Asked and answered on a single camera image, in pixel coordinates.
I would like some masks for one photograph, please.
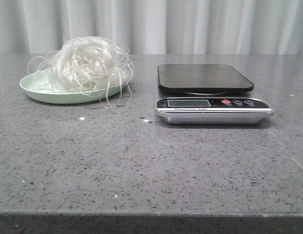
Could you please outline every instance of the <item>curtain fold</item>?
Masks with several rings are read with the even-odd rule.
[[[133,54],[303,54],[303,0],[0,0],[0,52],[85,36]]]

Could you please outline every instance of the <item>scale display screen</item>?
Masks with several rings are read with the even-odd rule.
[[[168,100],[167,101],[169,107],[206,107],[211,106],[208,100]]]

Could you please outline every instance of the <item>digital kitchen scale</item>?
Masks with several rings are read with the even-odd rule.
[[[156,113],[171,124],[257,124],[274,110],[253,97],[254,84],[222,64],[158,67]]]

